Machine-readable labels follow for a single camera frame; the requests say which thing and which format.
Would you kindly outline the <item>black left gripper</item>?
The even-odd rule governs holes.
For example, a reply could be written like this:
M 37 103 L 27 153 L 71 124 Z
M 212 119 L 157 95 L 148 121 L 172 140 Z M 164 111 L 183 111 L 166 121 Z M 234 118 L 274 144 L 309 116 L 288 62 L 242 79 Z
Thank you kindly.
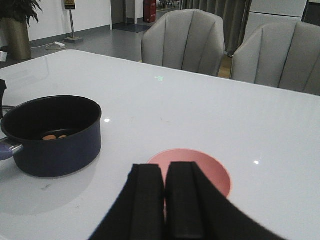
M 5 90 L 7 89 L 6 81 L 3 79 L 0 79 L 0 119 L 3 118 L 3 97 Z

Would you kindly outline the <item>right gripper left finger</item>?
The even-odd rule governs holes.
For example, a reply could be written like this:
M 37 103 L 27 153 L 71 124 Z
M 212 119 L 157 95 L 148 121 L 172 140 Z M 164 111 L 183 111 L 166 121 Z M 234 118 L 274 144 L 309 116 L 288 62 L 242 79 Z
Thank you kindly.
M 164 182 L 157 164 L 134 164 L 116 201 L 91 240 L 161 240 Z

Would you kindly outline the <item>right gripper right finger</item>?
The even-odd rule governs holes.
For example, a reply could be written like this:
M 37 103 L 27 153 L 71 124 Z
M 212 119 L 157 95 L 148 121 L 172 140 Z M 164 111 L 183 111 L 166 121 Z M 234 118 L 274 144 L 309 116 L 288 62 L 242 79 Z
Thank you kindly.
M 195 162 L 172 162 L 165 187 L 170 240 L 280 240 L 235 207 Z

